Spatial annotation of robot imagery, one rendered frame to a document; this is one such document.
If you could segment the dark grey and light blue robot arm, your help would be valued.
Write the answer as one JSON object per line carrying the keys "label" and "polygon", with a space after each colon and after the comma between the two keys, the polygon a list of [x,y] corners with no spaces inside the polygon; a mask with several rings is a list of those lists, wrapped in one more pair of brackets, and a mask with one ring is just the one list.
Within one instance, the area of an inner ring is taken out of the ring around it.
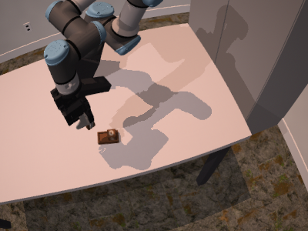
{"label": "dark grey and light blue robot arm", "polygon": [[[44,51],[55,86],[63,95],[74,92],[79,86],[75,63],[97,55],[103,41],[119,55],[137,46],[141,40],[137,35],[139,22],[146,9],[156,7],[163,0],[126,0],[118,18],[113,15],[114,8],[109,3],[94,1],[58,0],[45,12],[48,21],[67,38],[51,42]],[[88,11],[83,19],[80,15],[86,8]],[[104,76],[81,79],[81,82],[77,98],[108,92],[112,86]]]}

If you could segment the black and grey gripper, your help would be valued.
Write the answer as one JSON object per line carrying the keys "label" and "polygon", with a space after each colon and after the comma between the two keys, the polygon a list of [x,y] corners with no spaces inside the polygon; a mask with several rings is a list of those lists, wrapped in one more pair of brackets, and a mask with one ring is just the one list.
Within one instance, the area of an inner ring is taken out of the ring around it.
{"label": "black and grey gripper", "polygon": [[79,120],[76,129],[81,129],[85,126],[89,126],[91,129],[95,121],[92,111],[90,109],[91,106],[86,97],[80,97],[80,98],[76,97],[81,87],[82,87],[82,82],[79,77],[79,86],[74,92],[68,95],[63,95],[59,93],[56,87],[50,92],[52,94],[53,99],[55,99],[54,101],[58,102],[56,105],[59,106],[57,107],[58,109],[60,109],[61,113],[63,114],[69,126]]}

